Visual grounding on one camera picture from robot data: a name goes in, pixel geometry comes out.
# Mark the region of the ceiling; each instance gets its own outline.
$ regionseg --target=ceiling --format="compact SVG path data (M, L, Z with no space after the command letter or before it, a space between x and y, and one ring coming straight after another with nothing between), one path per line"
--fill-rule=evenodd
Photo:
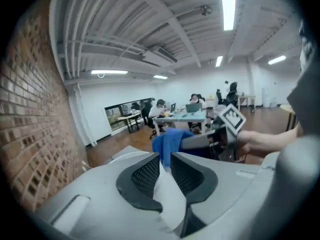
M234 28L223 30L222 0L54 0L54 37L66 84L106 81L92 69L127 70L119 81L149 81L234 57L258 63L280 55L299 65L299 19L284 0L236 0ZM201 6L211 8L202 15ZM160 46L177 62L159 66L145 53Z

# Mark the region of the rectangular light fixture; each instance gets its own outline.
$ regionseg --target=rectangular light fixture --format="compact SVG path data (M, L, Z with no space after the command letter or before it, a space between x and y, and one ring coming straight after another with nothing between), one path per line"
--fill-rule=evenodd
M99 69L99 70L92 70L91 74L126 74L128 73L128 71L124 71L124 70L104 70L104 69Z
M222 0L223 7L223 29L233 30L235 23L236 0Z
M218 58L216 58L216 63L215 63L215 66L216 66L216 67L219 67L219 66L220 66L220 64L221 64L221 62L222 62L222 58L223 58L223 56L218 56Z
M162 76L162 75L155 75L153 78L158 78L158 79L167 79L167 76Z
M274 59L270 60L270 61L268 62L268 64L269 64L269 65L272 65L272 64L275 64L275 63L277 63L277 62L282 62L282 61L284 61L285 59L286 59L286 56L282 55L282 56L280 56L280 57L278 57L278 58L274 58Z

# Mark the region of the blue towel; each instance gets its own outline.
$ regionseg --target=blue towel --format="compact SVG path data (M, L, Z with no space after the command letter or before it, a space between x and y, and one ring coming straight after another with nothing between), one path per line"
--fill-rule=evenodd
M180 148L181 140L193 135L188 130L168 128L163 135L157 136L152 141L152 151L159 152L160 160L164 167L170 167L171 165L171 152L185 152L201 157L201 149L183 150Z

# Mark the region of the wooden floor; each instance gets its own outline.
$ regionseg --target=wooden floor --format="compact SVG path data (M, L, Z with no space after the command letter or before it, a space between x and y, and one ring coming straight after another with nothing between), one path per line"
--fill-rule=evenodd
M261 108L258 107L255 113L250 108L242 107L241 112L247 118L242 129L257 131L266 134L279 134L286 131L289 114L279 107ZM127 130L117 135L101 140L97 146L87 149L88 162L91 167L102 165L111 156L118 153L128 145L137 149L152 152L152 140L149 136L152 129L143 126L135 133L128 133Z

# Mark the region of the laptop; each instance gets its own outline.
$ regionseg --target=laptop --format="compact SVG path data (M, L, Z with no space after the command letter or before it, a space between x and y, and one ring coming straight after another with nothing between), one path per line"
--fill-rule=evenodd
M201 103L187 104L185 105L185 109L187 113L195 113L198 110L202 109L202 104Z
M173 103L170 108L170 113L173 113L176 110L176 103Z

